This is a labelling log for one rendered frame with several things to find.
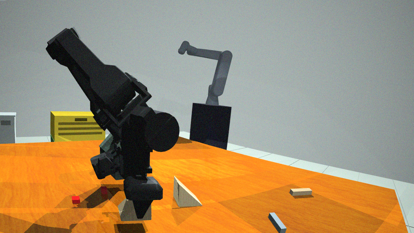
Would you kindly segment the light blue long block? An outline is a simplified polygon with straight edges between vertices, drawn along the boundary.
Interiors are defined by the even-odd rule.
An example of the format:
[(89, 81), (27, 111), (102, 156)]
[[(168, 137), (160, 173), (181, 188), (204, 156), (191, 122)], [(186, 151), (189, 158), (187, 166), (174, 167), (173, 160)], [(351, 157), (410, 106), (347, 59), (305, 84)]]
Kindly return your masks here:
[(277, 231), (279, 233), (285, 233), (286, 232), (285, 225), (281, 222), (281, 220), (278, 218), (278, 216), (274, 212), (269, 213), (268, 218), (273, 223), (273, 225), (275, 226), (275, 228), (277, 229)]

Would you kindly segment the cream triangular block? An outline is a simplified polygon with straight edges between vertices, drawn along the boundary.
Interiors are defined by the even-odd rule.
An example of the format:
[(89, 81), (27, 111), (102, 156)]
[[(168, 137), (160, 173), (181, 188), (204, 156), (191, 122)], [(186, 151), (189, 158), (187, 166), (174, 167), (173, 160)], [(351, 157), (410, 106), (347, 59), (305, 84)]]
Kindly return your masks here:
[(198, 198), (174, 176), (173, 197), (179, 207), (200, 206)]

